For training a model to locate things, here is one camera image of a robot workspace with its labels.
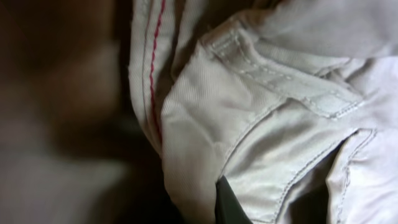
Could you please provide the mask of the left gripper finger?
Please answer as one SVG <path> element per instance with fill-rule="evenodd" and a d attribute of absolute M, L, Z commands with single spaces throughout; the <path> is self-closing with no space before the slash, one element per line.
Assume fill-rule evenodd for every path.
<path fill-rule="evenodd" d="M 252 224 L 225 176 L 216 183 L 216 224 Z"/>

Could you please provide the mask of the beige shorts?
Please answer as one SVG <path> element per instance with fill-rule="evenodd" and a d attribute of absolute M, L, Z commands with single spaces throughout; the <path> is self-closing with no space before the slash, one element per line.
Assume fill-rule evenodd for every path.
<path fill-rule="evenodd" d="M 137 120 L 187 223 L 397 222 L 397 2 L 134 1 Z"/>

